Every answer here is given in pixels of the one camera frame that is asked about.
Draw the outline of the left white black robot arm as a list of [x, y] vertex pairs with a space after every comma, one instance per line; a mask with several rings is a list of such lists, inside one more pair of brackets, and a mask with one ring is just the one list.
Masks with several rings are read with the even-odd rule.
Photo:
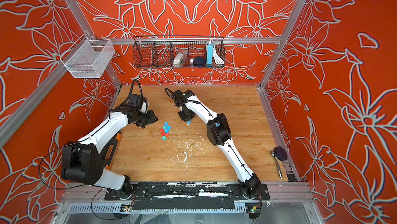
[[134, 124], [145, 128], [158, 121], [143, 95], [137, 79], [132, 81], [126, 99], [109, 110], [109, 116], [86, 136], [77, 142], [68, 142], [62, 148], [61, 177], [68, 181], [102, 187], [115, 191], [121, 198], [132, 195], [130, 177], [107, 169], [103, 163], [103, 150], [111, 145], [120, 131]]

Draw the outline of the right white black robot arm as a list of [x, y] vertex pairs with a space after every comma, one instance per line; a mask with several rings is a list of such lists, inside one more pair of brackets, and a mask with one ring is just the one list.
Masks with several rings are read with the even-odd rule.
[[198, 116], [206, 124], [208, 140], [228, 159], [242, 187], [243, 196], [248, 199], [261, 197], [261, 181], [238, 152], [225, 114], [210, 110], [191, 90], [173, 92], [166, 88], [164, 91], [179, 108], [178, 115], [182, 121], [188, 122]]

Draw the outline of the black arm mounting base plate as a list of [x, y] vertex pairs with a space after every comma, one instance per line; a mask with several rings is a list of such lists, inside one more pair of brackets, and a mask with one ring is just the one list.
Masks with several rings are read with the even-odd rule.
[[266, 184], [257, 193], [245, 196], [243, 186], [236, 182], [140, 182], [131, 185], [128, 198], [108, 189], [105, 201], [120, 201], [133, 210], [170, 211], [237, 211], [261, 207], [270, 199]]

